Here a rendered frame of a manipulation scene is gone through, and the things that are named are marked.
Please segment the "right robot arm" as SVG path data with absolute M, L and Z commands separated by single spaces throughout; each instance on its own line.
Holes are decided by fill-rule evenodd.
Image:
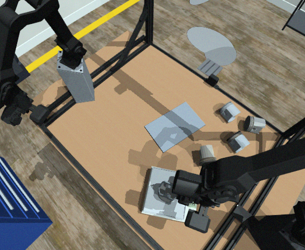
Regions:
M 22 94 L 15 84 L 19 77 L 13 70 L 13 60 L 20 31 L 29 24 L 41 22 L 43 19 L 50 25 L 57 37 L 54 40 L 63 50 L 61 64 L 75 70 L 87 50 L 75 38 L 58 12 L 58 0 L 25 0 L 35 10 L 17 14 L 15 12 L 20 0 L 6 0 L 0 6 L 0 109 L 3 102 L 16 101 Z M 66 50 L 66 51 L 65 51 Z M 5 102 L 6 102 L 5 101 Z M 21 123 L 21 113 L 26 111 L 7 103 L 1 115 L 1 120 L 16 126 Z

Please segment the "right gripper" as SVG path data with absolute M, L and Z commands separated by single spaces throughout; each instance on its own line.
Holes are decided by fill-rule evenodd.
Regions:
M 13 106 L 17 106 L 23 110 L 26 111 L 26 113 L 29 113 L 29 110 L 32 111 L 30 114 L 30 119 L 37 123 L 37 124 L 42 124 L 47 122 L 47 117 L 51 113 L 50 109 L 41 105 L 35 106 L 33 105 L 33 99 L 29 98 L 27 96 L 28 94 L 22 90 L 21 96 L 14 102 L 8 102 L 9 104 Z M 5 101 L 3 102 L 4 105 L 7 106 L 7 103 Z

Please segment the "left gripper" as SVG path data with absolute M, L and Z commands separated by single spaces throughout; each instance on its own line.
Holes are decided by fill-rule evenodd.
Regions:
M 220 204 L 210 205 L 203 199 L 202 196 L 199 196 L 198 199 L 200 200 L 199 211 L 194 211 L 189 208 L 184 224 L 185 226 L 194 229 L 196 231 L 199 231 L 201 233 L 207 233 L 211 221 L 209 219 L 209 216 L 207 216 L 208 208 L 209 207 L 215 208 L 215 206 L 220 207 Z

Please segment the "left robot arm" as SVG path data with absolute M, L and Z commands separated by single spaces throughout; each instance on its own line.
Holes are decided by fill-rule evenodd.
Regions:
M 199 196 L 210 205 L 238 203 L 239 194 L 257 182 L 301 169 L 305 169 L 305 137 L 253 156 L 221 158 L 202 166 L 200 175 L 177 170 L 172 193 L 186 206 L 199 204 Z M 305 248 L 305 201 L 298 201 L 293 208 L 296 222 L 290 240 Z

